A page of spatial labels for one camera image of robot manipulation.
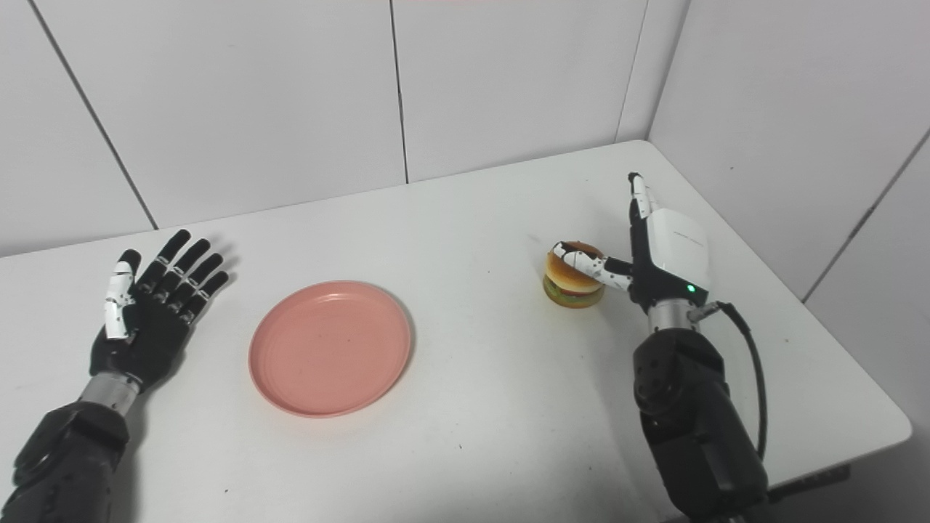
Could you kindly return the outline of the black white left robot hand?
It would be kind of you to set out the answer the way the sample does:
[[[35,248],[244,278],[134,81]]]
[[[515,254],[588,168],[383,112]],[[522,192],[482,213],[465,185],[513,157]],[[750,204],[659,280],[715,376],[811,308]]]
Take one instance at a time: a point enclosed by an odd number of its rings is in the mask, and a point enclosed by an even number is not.
[[[198,318],[230,279],[210,241],[191,238],[177,230],[146,267],[135,249],[123,252],[108,280],[90,376],[125,376],[144,393],[173,370]]]

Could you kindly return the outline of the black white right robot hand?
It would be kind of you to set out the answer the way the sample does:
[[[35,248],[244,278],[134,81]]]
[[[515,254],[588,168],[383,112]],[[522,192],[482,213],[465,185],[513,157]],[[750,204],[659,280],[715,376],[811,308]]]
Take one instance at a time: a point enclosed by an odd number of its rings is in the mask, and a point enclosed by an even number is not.
[[[547,254],[549,288],[571,304],[614,288],[645,312],[668,300],[706,305],[711,289],[707,232],[684,213],[658,204],[641,174],[631,172],[628,182],[630,261],[582,242],[560,241]]]

